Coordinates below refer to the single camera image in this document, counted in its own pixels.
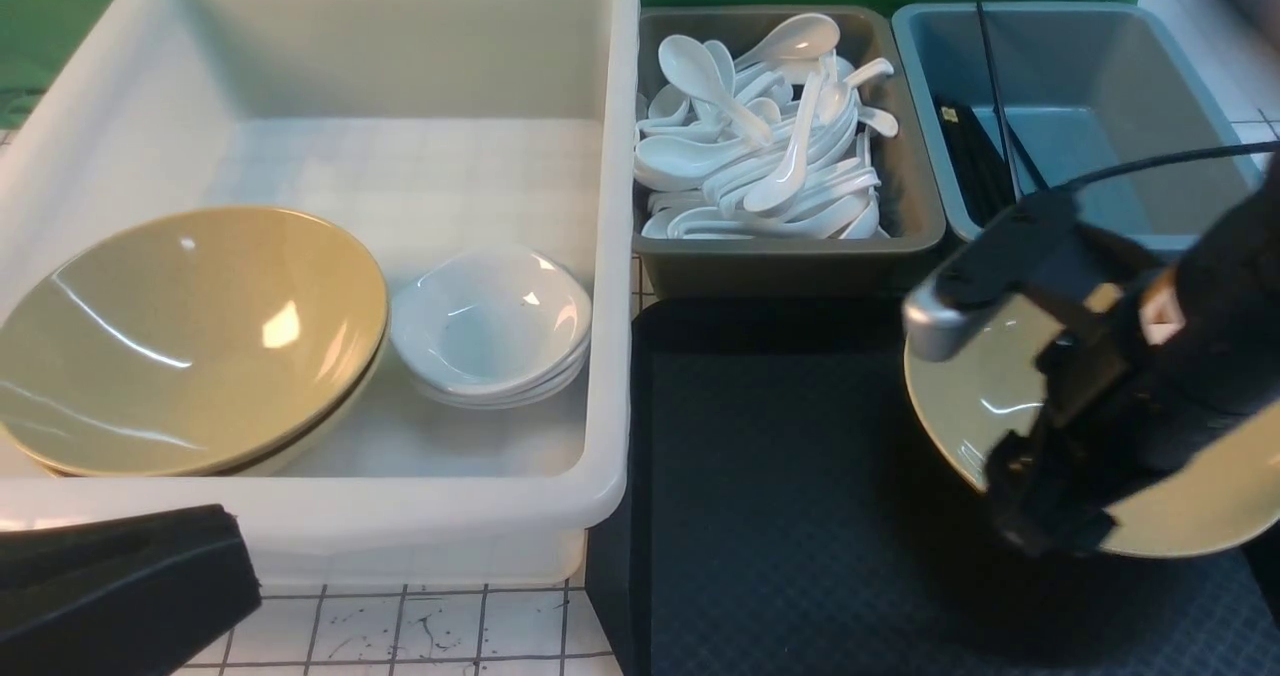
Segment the right grey black robot arm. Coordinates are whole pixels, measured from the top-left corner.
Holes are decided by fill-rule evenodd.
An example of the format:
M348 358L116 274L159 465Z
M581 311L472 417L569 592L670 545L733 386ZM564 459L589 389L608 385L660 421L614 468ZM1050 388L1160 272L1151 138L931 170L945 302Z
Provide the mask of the right grey black robot arm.
M1277 399L1277 166L1161 265L1076 227L1023 294L1062 324L1036 358L1044 402L1007 471L1116 501L1166 479Z

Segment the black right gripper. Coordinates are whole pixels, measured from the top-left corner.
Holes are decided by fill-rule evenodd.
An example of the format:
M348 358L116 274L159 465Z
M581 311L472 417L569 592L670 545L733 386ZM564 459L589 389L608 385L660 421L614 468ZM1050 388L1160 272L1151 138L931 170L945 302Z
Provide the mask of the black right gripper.
M995 529L1028 556L1097 552L1106 487L1148 487L1277 402L1277 255L1188 255L1050 373L1028 434L986 457Z

